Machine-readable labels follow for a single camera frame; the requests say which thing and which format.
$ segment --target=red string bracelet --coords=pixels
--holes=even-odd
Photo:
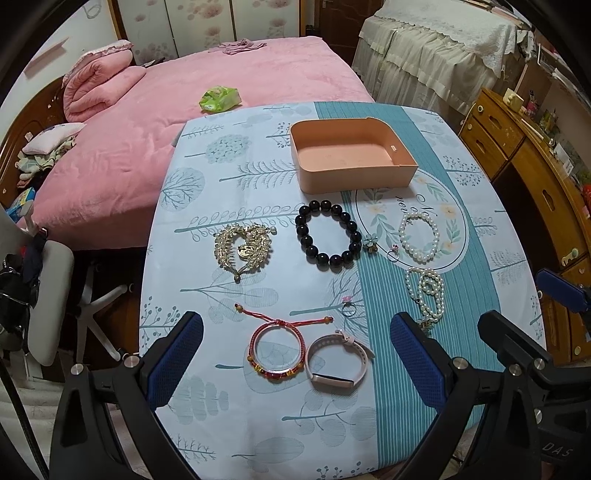
[[[304,343],[304,337],[297,329],[298,327],[304,325],[314,325],[315,323],[331,323],[334,318],[332,317],[324,317],[323,319],[318,320],[305,320],[303,322],[286,322],[285,320],[281,319],[272,319],[263,313],[258,312],[250,312],[249,310],[245,309],[242,305],[235,303],[234,307],[237,312],[245,313],[250,315],[251,317],[258,318],[264,320],[266,323],[261,325],[259,328],[255,330],[255,333],[252,334],[251,343],[248,346],[248,356],[246,359],[250,362],[250,364],[254,367],[255,371],[259,374],[271,379],[271,380],[281,380],[283,378],[289,378],[299,372],[299,370],[304,368],[304,357],[306,355],[306,344]],[[262,333],[273,327],[280,327],[284,328],[287,331],[291,332],[297,339],[300,344],[300,354],[298,356],[297,361],[295,364],[287,369],[282,370],[268,370],[264,368],[261,363],[259,362],[258,358],[256,357],[256,344],[258,339],[262,335]]]

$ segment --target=white lace cover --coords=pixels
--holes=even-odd
[[[512,22],[460,0],[386,0],[375,15],[430,28],[463,43],[497,77],[503,56],[515,51],[517,27]]]

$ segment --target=pink blanket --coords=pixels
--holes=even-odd
[[[353,70],[316,37],[267,40],[240,55],[200,52],[147,69],[90,118],[35,198],[35,221],[73,249],[144,247],[185,122],[203,116],[212,86],[238,88],[244,107],[284,102],[372,102]]]
[[[128,67],[129,50],[91,61],[78,71],[64,90],[64,113],[69,122],[85,122],[114,105],[145,75],[143,67]]]

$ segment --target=pearl necklace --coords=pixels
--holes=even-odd
[[[411,273],[419,273],[417,293],[414,293],[414,289],[410,284]],[[445,307],[443,305],[443,279],[440,274],[431,270],[430,268],[415,268],[410,267],[404,275],[404,281],[406,282],[408,294],[412,300],[418,305],[421,310],[423,319],[421,320],[420,326],[423,331],[427,332],[433,328],[433,326],[441,320]],[[431,307],[425,303],[423,294],[429,295],[435,298],[436,311],[432,311]]]
[[[406,236],[406,227],[409,220],[418,219],[427,222],[428,225],[433,230],[433,246],[431,250],[429,250],[428,254],[423,254],[421,250],[418,248],[413,247],[407,242]],[[400,227],[398,228],[398,235],[400,236],[400,243],[402,244],[402,248],[406,250],[406,252],[418,263],[427,263],[433,258],[435,258],[435,254],[437,253],[437,249],[439,246],[439,230],[437,229],[437,225],[435,221],[429,217],[427,213],[406,213],[402,217],[402,222],[400,222]]]

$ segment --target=wardrobe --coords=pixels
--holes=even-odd
[[[299,37],[305,0],[111,0],[137,64],[221,42]]]

